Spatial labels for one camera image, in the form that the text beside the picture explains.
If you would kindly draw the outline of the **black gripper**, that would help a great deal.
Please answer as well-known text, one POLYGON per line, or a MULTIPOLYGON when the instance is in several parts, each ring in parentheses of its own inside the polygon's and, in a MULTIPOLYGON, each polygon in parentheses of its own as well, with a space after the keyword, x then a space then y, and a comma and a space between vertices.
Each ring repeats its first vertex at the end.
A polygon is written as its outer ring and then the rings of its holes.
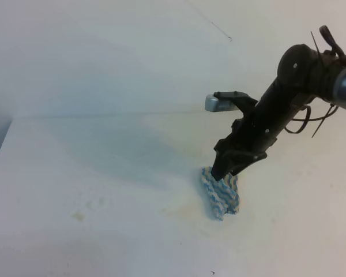
POLYGON ((266 150, 277 137, 277 103, 259 101, 232 124, 232 131, 214 147, 212 177, 219 181, 228 173, 240 173, 267 157, 266 150))

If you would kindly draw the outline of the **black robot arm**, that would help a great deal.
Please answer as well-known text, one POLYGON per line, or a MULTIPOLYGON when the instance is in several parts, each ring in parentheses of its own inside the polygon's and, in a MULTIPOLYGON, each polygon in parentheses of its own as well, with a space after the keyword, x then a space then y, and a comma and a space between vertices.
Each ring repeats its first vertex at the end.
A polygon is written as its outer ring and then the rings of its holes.
POLYGON ((218 181, 265 159, 279 133, 315 98, 346 109, 346 56, 337 57, 328 50, 319 54, 297 44, 282 56, 277 77, 260 100, 237 91, 214 96, 229 100, 243 113, 232 124, 231 133, 214 147, 211 175, 218 181))

